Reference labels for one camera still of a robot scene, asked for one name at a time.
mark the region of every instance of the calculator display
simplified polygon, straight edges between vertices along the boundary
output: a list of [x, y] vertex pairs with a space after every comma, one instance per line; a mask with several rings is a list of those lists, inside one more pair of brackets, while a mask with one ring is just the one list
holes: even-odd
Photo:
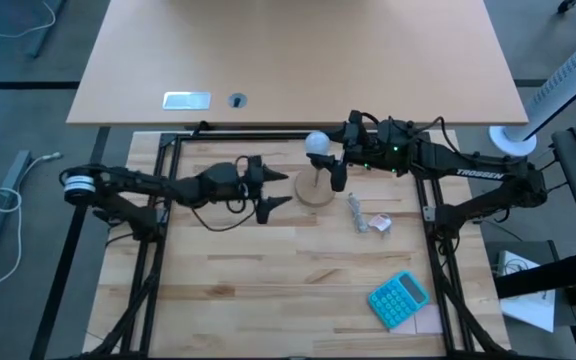
[[416, 302], [420, 303], [422, 301], [424, 301], [424, 299], [426, 298], [424, 296], [424, 294], [419, 290], [419, 288], [417, 287], [417, 285], [415, 284], [415, 282], [410, 278], [410, 276], [408, 275], [402, 275], [399, 278], [399, 281], [401, 282], [401, 284], [404, 286], [404, 288], [406, 288], [406, 290], [408, 291], [408, 293], [412, 296], [413, 299], [415, 299]]

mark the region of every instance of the black metal frame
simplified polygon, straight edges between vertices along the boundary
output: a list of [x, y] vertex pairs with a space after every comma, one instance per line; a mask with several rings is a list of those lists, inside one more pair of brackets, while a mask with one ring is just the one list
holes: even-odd
[[[306, 131], [275, 131], [275, 132], [230, 132], [230, 133], [219, 133], [219, 132], [201, 132], [198, 128], [192, 134], [177, 134], [177, 133], [162, 133], [160, 136], [159, 149], [157, 153], [157, 159], [155, 163], [154, 173], [156, 175], [161, 175], [162, 169], [164, 167], [165, 157], [168, 150], [171, 150], [172, 162], [170, 166], [170, 171], [168, 176], [170, 178], [177, 177], [177, 170], [179, 161], [181, 159], [182, 144], [186, 141], [250, 141], [250, 140], [299, 140], [305, 139], [307, 136]], [[108, 136], [109, 128], [102, 128], [97, 137], [97, 143], [91, 157], [91, 162], [100, 162], [101, 154], [103, 153], [103, 147], [105, 144], [105, 139]], [[434, 197], [435, 205], [443, 203], [443, 195], [441, 193], [441, 186], [438, 180], [429, 181], [432, 194]], [[428, 197], [426, 195], [426, 187], [424, 181], [416, 179], [417, 196], [419, 200], [420, 209], [424, 206], [428, 206]], [[156, 199], [149, 199], [149, 206], [155, 206]], [[164, 202], [164, 211], [169, 211], [171, 209], [171, 201]], [[86, 207], [77, 207], [73, 215], [73, 220], [68, 231], [66, 238], [66, 243], [64, 246], [64, 251], [60, 259], [57, 272], [53, 281], [53, 286], [50, 291], [50, 295], [44, 310], [42, 321], [40, 323], [37, 337], [31, 352], [31, 359], [33, 360], [43, 360], [46, 355], [46, 350], [50, 340], [50, 334], [53, 329], [53, 325], [59, 310], [59, 304], [65, 290], [65, 284], [68, 279], [68, 274], [70, 272], [70, 266], [74, 257], [75, 249], [77, 246], [79, 234], [81, 227], [83, 225], [84, 217], [86, 215]], [[433, 276], [433, 283], [435, 288], [435, 294], [437, 297], [437, 303], [439, 305], [441, 322], [443, 327], [443, 341], [446, 348], [446, 357], [425, 357], [426, 359], [434, 358], [450, 358], [450, 359], [542, 359], [537, 357], [520, 356], [514, 354], [499, 354], [499, 353], [483, 353], [475, 352], [474, 343], [471, 336], [471, 331], [466, 325], [464, 319], [459, 320], [459, 331], [461, 332], [463, 339], [463, 349], [457, 350], [455, 345], [455, 339], [453, 337], [450, 318], [448, 315], [448, 305], [446, 301], [446, 295], [443, 287], [440, 285], [443, 278], [442, 265], [439, 262], [439, 253], [437, 251], [437, 242], [435, 238], [430, 237], [430, 230], [432, 224], [423, 216], [421, 216], [424, 222], [424, 232], [426, 234], [426, 243], [428, 247], [428, 255], [430, 261], [430, 268]], [[164, 231], [167, 231], [168, 226], [168, 216], [163, 222]], [[156, 310], [157, 302], [157, 292], [159, 288], [159, 275], [161, 274], [161, 268], [163, 263], [163, 254], [165, 249], [165, 236], [162, 240], [155, 244], [155, 254], [152, 266], [150, 268], [150, 273], [146, 280], [143, 279], [145, 271], [146, 256], [150, 249], [149, 243], [141, 242], [139, 244], [139, 251], [137, 254], [137, 259], [135, 263], [135, 273], [133, 275], [133, 282], [131, 286], [130, 301], [128, 308], [119, 319], [113, 330], [108, 334], [106, 339], [102, 342], [102, 346], [95, 349], [92, 353], [81, 354], [82, 359], [152, 359], [148, 357], [148, 352], [150, 349], [150, 340], [152, 335], [152, 329], [154, 326], [154, 316]], [[450, 244], [444, 244], [446, 249], [452, 249]], [[457, 267], [457, 260], [454, 252], [447, 251], [445, 255], [446, 265], [448, 266], [448, 272], [450, 275], [450, 282], [452, 287], [457, 294], [457, 297], [463, 301], [463, 291], [461, 289], [461, 283], [459, 279], [459, 270]], [[132, 351], [132, 342], [134, 337], [135, 328], [135, 316], [139, 310], [142, 303], [146, 301], [143, 328], [141, 331], [141, 340], [139, 342], [139, 349], [137, 351]], [[121, 339], [121, 344], [119, 348], [119, 354], [110, 354], [114, 347]], [[188, 358], [167, 358], [172, 359], [188, 359]]]

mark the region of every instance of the white cable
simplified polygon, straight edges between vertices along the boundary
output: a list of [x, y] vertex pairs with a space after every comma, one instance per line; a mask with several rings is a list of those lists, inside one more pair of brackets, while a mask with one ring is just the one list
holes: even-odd
[[[53, 159], [59, 159], [61, 157], [62, 157], [62, 155], [60, 153], [56, 152], [56, 153], [51, 154], [51, 155], [44, 155], [44, 156], [40, 156], [40, 157], [36, 158], [32, 163], [30, 163], [30, 165], [28, 165], [28, 167], [26, 168], [26, 171], [24, 171], [24, 173], [19, 178], [19, 183], [17, 185], [17, 188], [19, 188], [21, 186], [21, 182], [24, 180], [26, 175], [28, 175], [28, 172], [30, 171], [30, 169], [33, 168], [33, 166], [37, 165], [41, 161], [50, 161]], [[10, 188], [0, 188], [0, 192], [1, 191], [7, 191], [11, 194], [14, 194], [17, 197], [17, 205], [15, 205], [13, 208], [10, 208], [10, 209], [1, 209], [0, 208], [0, 212], [10, 213], [10, 212], [13, 212], [15, 210], [18, 210], [19, 211], [19, 217], [17, 220], [17, 249], [18, 249], [17, 250], [17, 260], [15, 261], [15, 265], [12, 267], [12, 269], [10, 269], [10, 271], [6, 275], [4, 275], [0, 278], [0, 283], [2, 283], [6, 279], [8, 279], [12, 274], [14, 274], [14, 272], [19, 267], [19, 264], [21, 263], [21, 255], [22, 255], [22, 247], [21, 247], [21, 245], [22, 245], [22, 243], [21, 243], [21, 224], [22, 224], [21, 194], [15, 190], [13, 190], [13, 189], [10, 189]]]
[[17, 268], [19, 267], [19, 263], [21, 262], [21, 195], [17, 191], [10, 189], [10, 188], [0, 188], [0, 191], [2, 191], [2, 190], [8, 191], [12, 194], [15, 194], [15, 196], [17, 196], [18, 202], [17, 202], [17, 205], [13, 209], [19, 210], [19, 218], [17, 221], [17, 248], [19, 250], [17, 251], [17, 261], [15, 261], [15, 266], [13, 266], [12, 269], [10, 269], [10, 271], [6, 275], [4, 275], [0, 278], [0, 283], [3, 282], [4, 280], [8, 279], [10, 277], [10, 275], [12, 275], [17, 270]]
[[26, 35], [26, 34], [29, 34], [29, 33], [33, 32], [33, 31], [37, 31], [37, 30], [41, 30], [41, 29], [45, 29], [45, 28], [48, 28], [48, 27], [53, 26], [53, 25], [55, 24], [55, 22], [57, 21], [57, 16], [55, 16], [55, 12], [52, 11], [52, 9], [50, 8], [50, 6], [48, 6], [48, 4], [46, 4], [45, 1], [43, 2], [43, 4], [44, 4], [44, 6], [46, 6], [46, 9], [48, 9], [48, 11], [50, 11], [50, 16], [52, 17], [52, 20], [50, 21], [50, 23], [45, 24], [45, 25], [41, 25], [41, 26], [37, 26], [37, 27], [34, 27], [34, 28], [30, 28], [30, 29], [28, 29], [28, 30], [25, 30], [25, 31], [20, 32], [19, 34], [13, 34], [13, 35], [0, 34], [0, 37], [8, 38], [8, 39], [17, 39], [17, 38], [20, 38], [20, 37], [22, 37], [22, 36], [24, 36], [24, 35]]

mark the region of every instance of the wooden table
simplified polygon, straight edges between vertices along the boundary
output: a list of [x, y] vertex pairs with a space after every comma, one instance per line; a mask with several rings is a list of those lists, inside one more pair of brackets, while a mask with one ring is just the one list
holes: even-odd
[[[162, 110], [183, 91], [210, 109]], [[117, 0], [68, 123], [319, 126], [352, 109], [528, 121], [483, 0]]]
[[[432, 138], [436, 141], [441, 135], [433, 133]], [[127, 166], [152, 173], [158, 142], [159, 133], [136, 133]], [[339, 148], [333, 153], [339, 154]], [[236, 154], [261, 154], [272, 169], [290, 175], [289, 180], [267, 184], [265, 193], [271, 196], [292, 194], [296, 174], [310, 166], [303, 141], [192, 142], [183, 145], [179, 176], [233, 161]], [[447, 203], [471, 196], [463, 178], [445, 178], [441, 185]], [[374, 232], [356, 234], [345, 204], [348, 192], [360, 199], [366, 215], [389, 214], [392, 233], [384, 238]], [[130, 199], [146, 201], [139, 195]], [[198, 212], [214, 226], [240, 218], [223, 204]], [[390, 334], [367, 304], [371, 290], [402, 270], [410, 270], [436, 303], [421, 226], [412, 176], [397, 179], [389, 172], [358, 167], [349, 168], [346, 191], [328, 206], [313, 210], [293, 200], [274, 210], [266, 226], [250, 220], [235, 230], [213, 233], [188, 209], [175, 206], [150, 356], [443, 355], [441, 335]], [[111, 237], [127, 232], [118, 228]], [[137, 249], [132, 239], [108, 247], [85, 350], [99, 344], [97, 337], [105, 336], [125, 310]], [[456, 255], [468, 308], [492, 338], [508, 348], [478, 226], [464, 226]]]

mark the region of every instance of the floor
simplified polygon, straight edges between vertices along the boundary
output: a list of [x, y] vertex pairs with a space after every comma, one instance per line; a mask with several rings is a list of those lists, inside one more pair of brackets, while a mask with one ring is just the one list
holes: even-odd
[[[79, 80], [107, 4], [107, 0], [67, 1], [36, 60], [25, 55], [27, 37], [0, 39], [0, 81]], [[486, 0], [514, 78], [547, 78], [576, 50], [576, 8], [558, 17], [553, 15], [557, 5], [555, 0]], [[39, 0], [0, 0], [1, 32], [20, 31], [46, 19]], [[524, 100], [534, 91], [519, 89]], [[95, 139], [94, 128], [65, 125], [73, 97], [74, 91], [0, 91], [0, 180], [20, 149], [31, 150], [36, 156], [55, 151], [64, 154], [62, 160], [33, 170], [23, 186], [24, 257], [14, 276], [0, 285], [0, 359], [28, 357], [72, 214], [72, 208], [62, 200], [57, 174], [87, 162]], [[545, 149], [553, 131], [570, 126], [576, 126], [576, 102], [541, 131], [535, 154]], [[113, 129], [103, 162], [122, 165], [131, 133], [138, 129]], [[458, 129], [462, 149], [495, 154], [486, 131], [483, 127]], [[549, 156], [538, 163], [544, 164]], [[550, 185], [560, 183], [561, 170], [552, 167], [546, 179]], [[471, 182], [475, 194], [493, 186], [485, 181]], [[0, 276], [15, 261], [16, 221], [11, 217], [0, 237]], [[540, 208], [513, 210], [504, 227], [527, 241], [553, 239], [562, 256], [576, 254], [576, 210], [566, 187], [553, 192]], [[487, 224], [482, 228], [486, 241], [514, 241]], [[94, 219], [85, 224], [49, 357], [70, 356], [81, 349], [105, 231]], [[576, 358], [572, 337], [565, 328], [548, 334], [512, 320], [507, 320], [507, 325], [513, 348], [521, 354]]]

